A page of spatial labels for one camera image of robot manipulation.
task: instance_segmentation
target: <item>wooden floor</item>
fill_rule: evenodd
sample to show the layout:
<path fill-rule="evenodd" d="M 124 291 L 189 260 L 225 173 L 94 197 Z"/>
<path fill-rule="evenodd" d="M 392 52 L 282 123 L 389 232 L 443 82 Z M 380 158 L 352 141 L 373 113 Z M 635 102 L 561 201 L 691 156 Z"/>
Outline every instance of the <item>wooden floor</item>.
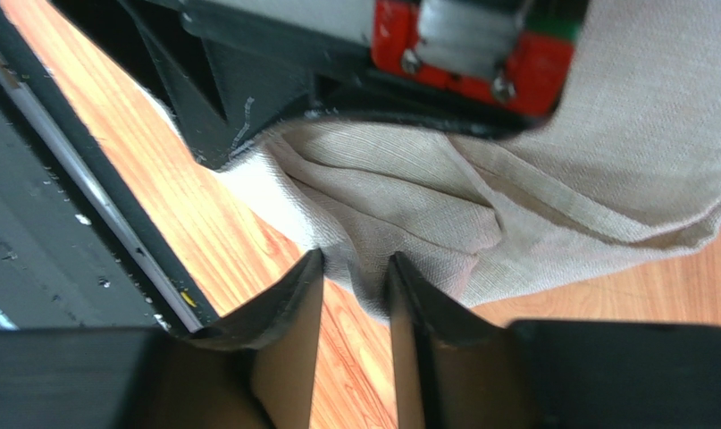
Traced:
<path fill-rule="evenodd" d="M 219 313 L 298 259 L 299 249 L 196 165 L 133 82 L 44 0 L 0 3 Z M 545 316 L 721 324 L 721 236 L 693 257 L 475 311 L 497 324 Z M 312 427 L 390 428 L 396 414 L 389 330 L 329 283 Z"/>

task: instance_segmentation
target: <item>green component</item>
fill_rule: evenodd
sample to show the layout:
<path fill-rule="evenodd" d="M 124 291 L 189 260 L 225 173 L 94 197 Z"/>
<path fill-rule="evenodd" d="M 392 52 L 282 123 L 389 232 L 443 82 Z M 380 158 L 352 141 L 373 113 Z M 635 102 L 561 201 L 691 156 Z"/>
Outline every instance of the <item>green component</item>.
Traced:
<path fill-rule="evenodd" d="M 577 40 L 577 35 L 581 27 L 582 24 L 580 22 L 530 16 L 526 20 L 525 29 L 533 33 L 544 34 L 574 43 Z"/>

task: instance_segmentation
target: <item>red mount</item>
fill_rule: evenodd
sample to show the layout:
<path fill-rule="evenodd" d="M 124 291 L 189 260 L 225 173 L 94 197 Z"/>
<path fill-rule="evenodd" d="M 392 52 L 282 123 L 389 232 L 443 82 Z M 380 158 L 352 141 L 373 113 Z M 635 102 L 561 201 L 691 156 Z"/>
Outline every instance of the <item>red mount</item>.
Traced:
<path fill-rule="evenodd" d="M 524 31 L 506 60 L 504 75 L 513 82 L 516 96 L 502 104 L 495 100 L 490 82 L 459 76 L 427 64 L 416 74 L 402 70 L 406 49 L 418 42 L 418 5 L 377 0 L 371 57 L 380 70 L 424 85 L 456 92 L 491 105 L 529 116 L 547 116 L 561 95 L 572 62 L 574 45 L 568 41 Z"/>

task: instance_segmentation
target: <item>bolt head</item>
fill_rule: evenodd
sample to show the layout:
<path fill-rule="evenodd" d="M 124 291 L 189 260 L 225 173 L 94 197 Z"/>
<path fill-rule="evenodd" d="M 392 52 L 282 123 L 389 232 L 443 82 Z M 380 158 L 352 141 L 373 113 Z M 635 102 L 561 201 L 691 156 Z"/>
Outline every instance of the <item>bolt head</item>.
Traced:
<path fill-rule="evenodd" d="M 406 49 L 405 52 L 402 53 L 400 66 L 402 67 L 403 72 L 407 74 L 416 74 L 419 70 L 421 70 L 422 65 L 421 59 L 418 58 L 418 55 L 415 54 L 413 49 Z"/>
<path fill-rule="evenodd" d="M 505 104 L 516 98 L 514 82 L 508 80 L 503 73 L 492 81 L 492 96 L 499 103 Z"/>

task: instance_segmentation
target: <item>beige fabric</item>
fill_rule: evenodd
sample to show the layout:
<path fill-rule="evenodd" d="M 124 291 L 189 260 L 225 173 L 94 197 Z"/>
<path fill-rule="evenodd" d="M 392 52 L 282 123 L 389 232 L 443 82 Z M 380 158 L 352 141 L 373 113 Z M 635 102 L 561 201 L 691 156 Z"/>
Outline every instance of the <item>beige fabric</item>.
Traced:
<path fill-rule="evenodd" d="M 377 316 L 398 250 L 468 306 L 685 255 L 721 223 L 721 1 L 594 2 L 555 119 L 515 139 L 260 139 L 220 180 Z"/>

